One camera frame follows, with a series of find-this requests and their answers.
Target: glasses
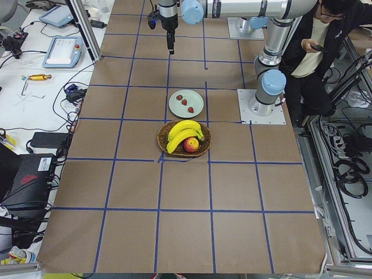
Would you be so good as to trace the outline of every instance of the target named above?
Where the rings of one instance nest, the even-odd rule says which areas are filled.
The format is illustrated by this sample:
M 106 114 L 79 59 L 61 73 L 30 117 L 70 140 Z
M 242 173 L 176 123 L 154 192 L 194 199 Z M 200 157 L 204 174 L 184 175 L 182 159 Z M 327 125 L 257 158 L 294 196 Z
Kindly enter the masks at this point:
M 320 4 L 320 15 L 321 16 L 328 16 L 328 17 L 332 17 L 333 19 L 344 19 L 345 18 L 345 15 L 335 16 L 335 15 L 330 15 L 329 13 L 323 13 L 322 8 L 323 8 L 323 4 Z

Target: person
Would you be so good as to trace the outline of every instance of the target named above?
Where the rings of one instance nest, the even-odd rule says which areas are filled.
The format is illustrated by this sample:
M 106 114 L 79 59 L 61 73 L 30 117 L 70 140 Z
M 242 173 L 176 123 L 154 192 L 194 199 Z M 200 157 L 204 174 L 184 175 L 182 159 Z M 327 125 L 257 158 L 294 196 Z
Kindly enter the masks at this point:
M 279 66 L 287 78 L 285 98 L 292 125 L 301 127 L 306 115 L 334 113 L 322 78 L 345 37 L 359 25 L 371 23 L 372 5 L 360 0 L 318 0 L 302 17 Z M 325 51 L 316 51 L 311 44 L 324 46 Z

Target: apple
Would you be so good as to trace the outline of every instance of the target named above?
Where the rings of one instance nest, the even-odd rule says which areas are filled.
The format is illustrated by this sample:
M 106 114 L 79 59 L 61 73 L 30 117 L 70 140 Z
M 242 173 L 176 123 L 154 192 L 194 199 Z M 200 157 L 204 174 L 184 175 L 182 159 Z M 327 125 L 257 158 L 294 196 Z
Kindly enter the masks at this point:
M 184 149 L 188 153 L 194 153 L 199 148 L 199 141 L 196 138 L 189 137 L 184 140 Z

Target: blue joint cover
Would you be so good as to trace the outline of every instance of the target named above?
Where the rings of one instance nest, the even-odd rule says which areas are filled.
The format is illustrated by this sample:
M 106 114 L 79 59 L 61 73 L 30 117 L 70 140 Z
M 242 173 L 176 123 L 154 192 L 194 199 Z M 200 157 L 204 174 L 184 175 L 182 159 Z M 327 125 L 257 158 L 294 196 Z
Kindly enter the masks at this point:
M 267 25 L 268 20 L 269 18 L 267 16 L 264 17 L 254 16 L 248 21 L 248 24 L 252 29 L 256 30 Z
M 181 5 L 183 20 L 190 25 L 195 25 L 203 20 L 204 10 L 197 0 L 183 0 Z
M 262 88 L 271 96 L 281 94 L 286 83 L 285 75 L 276 69 L 267 71 L 262 77 Z

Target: banana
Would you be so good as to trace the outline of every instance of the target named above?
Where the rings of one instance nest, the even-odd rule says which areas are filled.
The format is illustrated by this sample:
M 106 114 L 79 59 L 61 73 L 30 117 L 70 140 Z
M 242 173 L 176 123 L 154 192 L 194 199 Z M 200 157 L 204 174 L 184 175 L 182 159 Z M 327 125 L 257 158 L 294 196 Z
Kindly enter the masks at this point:
M 180 131 L 185 129 L 195 130 L 196 132 L 198 132 L 198 135 L 196 135 L 198 139 L 200 141 L 204 140 L 204 135 L 200 124 L 196 121 L 188 119 L 178 122 L 176 125 L 173 126 L 173 128 L 168 133 L 168 141 L 171 141 Z
M 194 129 L 185 129 L 177 133 L 174 138 L 168 142 L 167 151 L 172 154 L 176 147 L 186 138 L 197 137 L 199 134 Z

